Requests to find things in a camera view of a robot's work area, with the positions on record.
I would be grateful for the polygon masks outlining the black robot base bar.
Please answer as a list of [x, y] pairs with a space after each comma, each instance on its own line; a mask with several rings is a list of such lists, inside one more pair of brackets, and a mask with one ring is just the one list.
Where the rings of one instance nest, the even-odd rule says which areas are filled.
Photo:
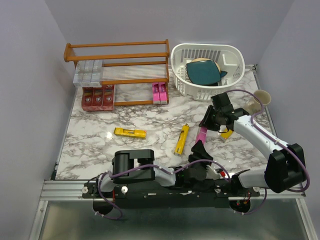
[[120, 209], [161, 208], [232, 208], [247, 213], [252, 197], [260, 196], [253, 188], [233, 190], [224, 179], [206, 179], [193, 188], [162, 187], [156, 181], [116, 185], [102, 195]]

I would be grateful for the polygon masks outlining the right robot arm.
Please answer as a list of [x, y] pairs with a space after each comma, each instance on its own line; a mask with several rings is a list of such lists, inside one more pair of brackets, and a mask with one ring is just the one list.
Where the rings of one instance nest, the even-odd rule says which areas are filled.
[[305, 183], [301, 192], [309, 188], [311, 181], [302, 147], [270, 134], [243, 108], [234, 109], [228, 105], [215, 109], [210, 105], [199, 126], [216, 132], [226, 126], [247, 139], [267, 159], [264, 170], [246, 170], [233, 175], [230, 191], [234, 195], [241, 196], [253, 187], [267, 188], [275, 193], [297, 193], [299, 190], [294, 187], [301, 183]]

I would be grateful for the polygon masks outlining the orange wooden three-tier shelf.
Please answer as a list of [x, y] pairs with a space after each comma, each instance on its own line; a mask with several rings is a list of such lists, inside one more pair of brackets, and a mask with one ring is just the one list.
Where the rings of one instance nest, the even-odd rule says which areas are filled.
[[[67, 43], [65, 62], [102, 60], [100, 84], [114, 85], [114, 107], [169, 103], [169, 41]], [[166, 83], [167, 104], [153, 104], [152, 83]]]

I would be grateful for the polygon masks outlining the beige ceramic mug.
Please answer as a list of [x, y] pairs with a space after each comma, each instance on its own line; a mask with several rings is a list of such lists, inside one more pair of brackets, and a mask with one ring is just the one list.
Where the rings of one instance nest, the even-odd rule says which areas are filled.
[[251, 97], [249, 102], [247, 103], [247, 111], [253, 115], [255, 113], [258, 113], [262, 110], [262, 108], [266, 107], [268, 104], [270, 104], [272, 98], [271, 95], [264, 90], [256, 90], [254, 93], [254, 96]]

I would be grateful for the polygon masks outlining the teal square plate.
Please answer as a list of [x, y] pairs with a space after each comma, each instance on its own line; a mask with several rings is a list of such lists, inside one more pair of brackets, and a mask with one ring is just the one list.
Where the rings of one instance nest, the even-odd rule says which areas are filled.
[[189, 80], [195, 85], [212, 86], [221, 81], [221, 73], [213, 61], [189, 62], [186, 64]]

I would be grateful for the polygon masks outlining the beige round plate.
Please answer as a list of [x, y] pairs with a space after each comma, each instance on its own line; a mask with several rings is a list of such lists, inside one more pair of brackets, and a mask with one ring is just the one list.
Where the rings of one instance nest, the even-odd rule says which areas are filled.
[[205, 62], [205, 61], [211, 61], [211, 62], [214, 62], [218, 71], [221, 72], [221, 68], [220, 66], [218, 65], [217, 62], [213, 61], [212, 59], [209, 59], [209, 58], [204, 58], [204, 57], [200, 57], [200, 58], [195, 58], [191, 61], [191, 63], [195, 63], [195, 62]]

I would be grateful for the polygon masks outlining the yellow toothpaste box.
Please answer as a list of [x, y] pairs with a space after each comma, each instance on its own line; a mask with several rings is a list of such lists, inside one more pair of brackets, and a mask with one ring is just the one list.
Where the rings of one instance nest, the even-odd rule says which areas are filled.
[[233, 131], [232, 130], [228, 130], [227, 132], [223, 132], [220, 134], [219, 138], [223, 141], [223, 142], [226, 142], [230, 137], [231, 135], [233, 134]]
[[190, 126], [186, 123], [182, 126], [182, 129], [179, 134], [179, 138], [174, 150], [174, 155], [180, 156], [183, 153], [185, 143], [187, 140], [188, 132], [189, 132]]
[[113, 133], [116, 136], [128, 138], [145, 139], [147, 137], [147, 131], [139, 129], [124, 129], [121, 127], [116, 127]]

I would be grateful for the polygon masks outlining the white plastic basket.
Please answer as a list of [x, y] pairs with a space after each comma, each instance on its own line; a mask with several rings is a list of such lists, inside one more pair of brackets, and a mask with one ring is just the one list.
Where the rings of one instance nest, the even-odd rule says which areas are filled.
[[170, 65], [175, 88], [198, 101], [232, 89], [245, 74], [242, 53], [226, 44], [178, 44], [171, 51]]

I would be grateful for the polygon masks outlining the silver toothpaste box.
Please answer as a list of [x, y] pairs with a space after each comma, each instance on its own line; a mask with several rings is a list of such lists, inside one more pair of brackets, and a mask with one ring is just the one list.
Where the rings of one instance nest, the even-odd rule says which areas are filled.
[[101, 84], [101, 75], [102, 75], [102, 67], [103, 61], [101, 59], [94, 60], [93, 62], [93, 68], [92, 68], [92, 74], [91, 74], [91, 87], [93, 88], [100, 88]]
[[91, 84], [92, 72], [93, 72], [94, 60], [86, 60], [84, 64], [82, 87], [88, 87]]
[[81, 61], [78, 61], [75, 66], [73, 85], [77, 88], [82, 86], [83, 75], [84, 75], [84, 71], [85, 71], [85, 63], [86, 62], [84, 60], [81, 60]]

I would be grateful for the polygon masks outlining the red 3D toothpaste box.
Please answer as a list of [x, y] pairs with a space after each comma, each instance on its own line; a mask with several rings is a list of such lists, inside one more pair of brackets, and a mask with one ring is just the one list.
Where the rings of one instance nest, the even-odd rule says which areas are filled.
[[110, 84], [104, 87], [103, 90], [103, 111], [112, 111], [114, 109], [114, 98], [115, 98], [115, 86]]
[[93, 111], [99, 111], [101, 110], [102, 104], [103, 104], [103, 92], [104, 89], [102, 87], [98, 88], [96, 87], [93, 91], [93, 97], [92, 97], [92, 109]]
[[93, 87], [83, 87], [82, 88], [81, 107], [86, 112], [89, 112], [92, 110], [93, 95], [94, 95], [94, 88]]

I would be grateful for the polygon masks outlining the large pink toothpaste box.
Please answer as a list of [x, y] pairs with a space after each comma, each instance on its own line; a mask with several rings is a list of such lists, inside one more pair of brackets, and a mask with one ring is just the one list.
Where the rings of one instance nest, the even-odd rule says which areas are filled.
[[199, 141], [204, 145], [206, 143], [208, 129], [206, 127], [199, 127], [196, 135], [195, 143], [197, 144]]

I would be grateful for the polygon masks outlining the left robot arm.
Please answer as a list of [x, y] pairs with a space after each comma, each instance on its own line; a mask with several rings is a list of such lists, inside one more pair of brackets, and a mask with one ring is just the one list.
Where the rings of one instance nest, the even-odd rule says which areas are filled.
[[188, 164], [178, 167], [159, 165], [151, 149], [118, 151], [112, 159], [111, 171], [98, 177], [93, 191], [104, 198], [116, 185], [143, 182], [156, 182], [163, 188], [203, 189], [207, 180], [220, 178], [212, 164], [213, 157], [205, 150], [202, 140], [191, 148]]

